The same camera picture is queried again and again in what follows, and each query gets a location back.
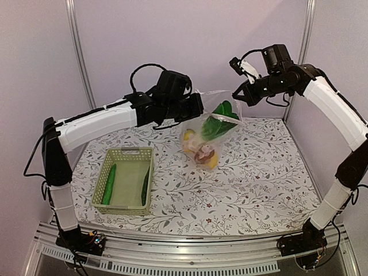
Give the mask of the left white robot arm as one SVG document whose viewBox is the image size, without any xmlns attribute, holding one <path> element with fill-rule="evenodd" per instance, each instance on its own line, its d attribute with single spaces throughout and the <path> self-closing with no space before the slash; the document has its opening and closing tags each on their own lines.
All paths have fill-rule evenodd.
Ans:
<svg viewBox="0 0 368 276">
<path fill-rule="evenodd" d="M 73 169 L 68 154 L 123 129 L 153 122 L 156 129 L 162 129 L 165 120 L 173 120 L 178 125 L 203 112 L 201 96 L 194 92 L 190 77 L 162 69 L 157 83 L 146 92 L 132 87 L 130 94 L 110 104 L 70 118 L 45 119 L 43 132 L 36 142 L 36 146 L 41 147 L 44 171 L 29 172 L 30 163 L 27 163 L 23 175 L 43 179 L 51 197 L 51 209 L 64 231 L 63 240 L 72 249 L 79 250 L 86 241 L 84 234 L 77 231 L 79 223 L 70 187 Z"/>
</svg>

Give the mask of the green plastic basket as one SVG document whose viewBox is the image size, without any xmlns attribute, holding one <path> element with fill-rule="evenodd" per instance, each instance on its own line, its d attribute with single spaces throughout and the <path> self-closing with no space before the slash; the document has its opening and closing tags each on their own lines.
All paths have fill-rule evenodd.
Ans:
<svg viewBox="0 0 368 276">
<path fill-rule="evenodd" d="M 109 205 L 101 204 L 109 171 L 117 165 L 112 197 Z M 144 177 L 150 169 L 147 202 L 141 204 Z M 151 206 L 151 186 L 154 172 L 154 149 L 151 147 L 110 148 L 106 152 L 91 206 L 102 214 L 146 216 Z"/>
</svg>

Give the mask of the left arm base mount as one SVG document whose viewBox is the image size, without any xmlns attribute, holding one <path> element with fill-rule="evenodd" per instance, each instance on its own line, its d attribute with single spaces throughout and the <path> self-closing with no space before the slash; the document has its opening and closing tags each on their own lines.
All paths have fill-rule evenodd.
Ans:
<svg viewBox="0 0 368 276">
<path fill-rule="evenodd" d="M 72 252 L 82 252 L 90 255 L 102 256 L 106 243 L 106 236 L 96 230 L 83 233 L 80 225 L 69 231 L 59 230 L 56 245 Z"/>
</svg>

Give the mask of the clear zip top bag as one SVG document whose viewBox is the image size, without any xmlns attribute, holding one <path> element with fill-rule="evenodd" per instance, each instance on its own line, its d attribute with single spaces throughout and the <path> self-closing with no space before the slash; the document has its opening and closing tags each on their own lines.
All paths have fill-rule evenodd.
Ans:
<svg viewBox="0 0 368 276">
<path fill-rule="evenodd" d="M 212 170 L 219 164 L 225 140 L 244 125 L 242 107 L 228 90 L 196 92 L 204 113 L 183 125 L 182 151 L 196 167 Z"/>
</svg>

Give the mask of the green bok choy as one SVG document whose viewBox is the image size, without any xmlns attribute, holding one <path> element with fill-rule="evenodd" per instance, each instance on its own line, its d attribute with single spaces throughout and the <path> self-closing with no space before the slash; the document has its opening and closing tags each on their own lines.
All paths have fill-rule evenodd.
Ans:
<svg viewBox="0 0 368 276">
<path fill-rule="evenodd" d="M 225 100 L 218 104 L 212 112 L 202 116 L 196 128 L 190 128 L 195 131 L 195 135 L 185 141 L 186 147 L 191 151 L 196 151 L 205 145 L 214 147 L 241 123 L 232 103 Z"/>
</svg>

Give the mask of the left aluminium frame post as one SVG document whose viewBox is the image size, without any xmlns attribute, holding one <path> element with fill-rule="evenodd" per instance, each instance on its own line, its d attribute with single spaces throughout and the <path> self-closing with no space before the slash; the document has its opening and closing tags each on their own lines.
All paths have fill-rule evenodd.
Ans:
<svg viewBox="0 0 368 276">
<path fill-rule="evenodd" d="M 81 37 L 79 34 L 78 21 L 77 21 L 76 10 L 75 10 L 75 1 L 66 0 L 65 3 L 66 3 L 68 23 L 69 23 L 70 32 L 71 32 L 72 44 L 73 44 L 74 51 L 75 51 L 76 62 L 78 65 L 83 89 L 85 91 L 87 102 L 89 104 L 90 109 L 95 109 L 97 105 L 96 105 L 94 94 L 91 88 L 90 78 L 87 72 L 85 57 L 83 54 Z"/>
</svg>

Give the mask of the front aluminium rail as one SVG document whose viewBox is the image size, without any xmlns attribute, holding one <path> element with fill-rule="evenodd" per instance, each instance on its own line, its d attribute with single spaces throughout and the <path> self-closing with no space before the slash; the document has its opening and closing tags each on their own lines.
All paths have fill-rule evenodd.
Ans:
<svg viewBox="0 0 368 276">
<path fill-rule="evenodd" d="M 23 275 L 361 275 L 343 225 L 325 231 L 321 266 L 303 269 L 302 255 L 282 256 L 277 233 L 255 236 L 189 236 L 101 227 L 101 256 L 72 253 L 56 245 L 55 223 L 40 223 Z"/>
</svg>

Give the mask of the orange yellow mango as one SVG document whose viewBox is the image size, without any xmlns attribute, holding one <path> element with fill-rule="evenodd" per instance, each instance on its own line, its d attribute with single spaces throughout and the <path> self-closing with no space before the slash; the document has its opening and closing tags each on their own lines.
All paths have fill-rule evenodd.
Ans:
<svg viewBox="0 0 368 276">
<path fill-rule="evenodd" d="M 209 159 L 209 162 L 206 164 L 207 168 L 208 169 L 214 169 L 217 165 L 218 165 L 218 162 L 219 162 L 219 156 L 218 154 L 214 154 L 210 159 Z"/>
</svg>

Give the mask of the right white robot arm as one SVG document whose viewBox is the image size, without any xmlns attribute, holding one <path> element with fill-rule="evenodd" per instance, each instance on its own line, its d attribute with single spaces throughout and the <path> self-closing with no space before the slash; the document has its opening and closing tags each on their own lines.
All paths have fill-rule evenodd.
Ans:
<svg viewBox="0 0 368 276">
<path fill-rule="evenodd" d="M 339 138 L 320 134 L 330 149 L 341 146 L 347 155 L 338 164 L 332 177 L 333 183 L 326 192 L 320 206 L 304 223 L 297 245 L 303 251 L 315 246 L 324 228 L 343 211 L 367 171 L 367 122 L 354 107 L 334 88 L 328 77 L 311 64 L 295 65 L 285 62 L 269 68 L 269 74 L 259 77 L 254 68 L 236 59 L 230 66 L 238 75 L 248 79 L 233 93 L 233 98 L 255 106 L 268 96 L 280 93 L 300 95 L 324 115 L 324 122 L 330 122 L 328 130 L 340 134 Z"/>
</svg>

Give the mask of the floral tablecloth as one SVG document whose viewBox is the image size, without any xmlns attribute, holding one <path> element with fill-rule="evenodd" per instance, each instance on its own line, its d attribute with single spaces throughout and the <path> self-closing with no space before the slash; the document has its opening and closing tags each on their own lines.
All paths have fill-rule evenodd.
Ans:
<svg viewBox="0 0 368 276">
<path fill-rule="evenodd" d="M 73 173 L 80 222 L 174 235 L 262 235 L 301 228 L 319 198 L 297 147 L 280 119 L 245 118 L 220 147 L 214 170 L 196 167 L 182 151 L 182 127 L 151 126 L 90 142 Z M 154 178 L 149 215 L 101 214 L 91 205 L 109 148 L 152 147 Z"/>
</svg>

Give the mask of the yellow lemon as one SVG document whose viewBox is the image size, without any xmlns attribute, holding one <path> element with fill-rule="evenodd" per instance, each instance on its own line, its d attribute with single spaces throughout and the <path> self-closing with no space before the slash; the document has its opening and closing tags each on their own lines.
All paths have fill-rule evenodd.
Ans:
<svg viewBox="0 0 368 276">
<path fill-rule="evenodd" d="M 188 141 L 190 140 L 194 135 L 195 135 L 195 131 L 193 131 L 192 129 L 187 129 L 185 132 L 184 132 L 184 135 L 183 135 L 183 140 L 184 141 Z"/>
</svg>

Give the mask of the right aluminium frame post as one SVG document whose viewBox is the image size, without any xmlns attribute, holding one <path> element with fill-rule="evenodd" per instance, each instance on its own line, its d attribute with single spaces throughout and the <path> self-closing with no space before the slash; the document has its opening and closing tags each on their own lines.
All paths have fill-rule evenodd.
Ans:
<svg viewBox="0 0 368 276">
<path fill-rule="evenodd" d="M 308 0 L 306 5 L 306 13 L 305 13 L 305 20 L 304 20 L 304 27 L 302 31 L 302 39 L 300 50 L 298 53 L 298 64 L 304 64 L 305 59 L 308 53 L 309 43 L 311 39 L 314 17 L 315 17 L 315 10 L 316 10 L 316 0 Z M 290 105 L 286 108 L 284 115 L 283 115 L 283 122 L 287 125 L 292 113 L 294 101 L 296 95 L 290 97 Z"/>
</svg>

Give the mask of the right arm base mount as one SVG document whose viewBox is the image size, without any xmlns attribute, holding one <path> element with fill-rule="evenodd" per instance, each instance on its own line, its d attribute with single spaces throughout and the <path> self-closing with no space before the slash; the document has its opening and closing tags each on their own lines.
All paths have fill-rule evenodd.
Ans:
<svg viewBox="0 0 368 276">
<path fill-rule="evenodd" d="M 297 265 L 304 270 L 315 269 L 322 258 L 327 246 L 323 230 L 318 230 L 308 219 L 302 226 L 302 233 L 298 235 L 283 235 L 277 241 L 277 248 L 282 256 L 315 251 L 312 254 L 296 258 Z"/>
</svg>

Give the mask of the brown potato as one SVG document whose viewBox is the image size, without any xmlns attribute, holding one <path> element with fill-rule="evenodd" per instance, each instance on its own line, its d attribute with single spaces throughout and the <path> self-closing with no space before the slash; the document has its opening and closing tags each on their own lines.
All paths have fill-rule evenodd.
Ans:
<svg viewBox="0 0 368 276">
<path fill-rule="evenodd" d="M 215 154 L 214 150 L 210 152 L 197 151 L 196 154 L 194 155 L 194 161 L 197 164 L 207 164 L 210 162 L 214 154 Z"/>
</svg>

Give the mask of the aluminium frame post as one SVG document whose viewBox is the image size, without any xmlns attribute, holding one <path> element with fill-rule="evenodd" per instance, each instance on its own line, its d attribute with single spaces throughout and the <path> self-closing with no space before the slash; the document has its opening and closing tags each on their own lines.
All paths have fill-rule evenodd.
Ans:
<svg viewBox="0 0 368 276">
<path fill-rule="evenodd" d="M 316 10 L 316 0 L 308 0 L 306 5 L 306 13 L 305 13 L 305 20 L 304 20 L 304 27 L 302 31 L 302 39 L 300 50 L 298 53 L 298 64 L 304 64 L 305 59 L 308 53 L 309 43 L 311 39 L 314 17 L 315 17 L 315 10 Z M 284 115 L 283 115 L 283 122 L 287 125 L 292 113 L 294 101 L 296 95 L 290 97 L 290 105 L 286 108 Z"/>
<path fill-rule="evenodd" d="M 83 54 L 81 37 L 79 34 L 78 21 L 77 21 L 76 10 L 75 10 L 75 1 L 66 0 L 65 3 L 66 3 L 68 23 L 69 23 L 70 32 L 71 32 L 72 44 L 73 44 L 74 51 L 75 51 L 76 62 L 78 65 L 83 89 L 85 91 L 87 102 L 89 104 L 90 109 L 95 109 L 97 105 L 96 105 L 94 94 L 91 88 L 90 78 L 87 72 L 85 57 Z"/>
</svg>

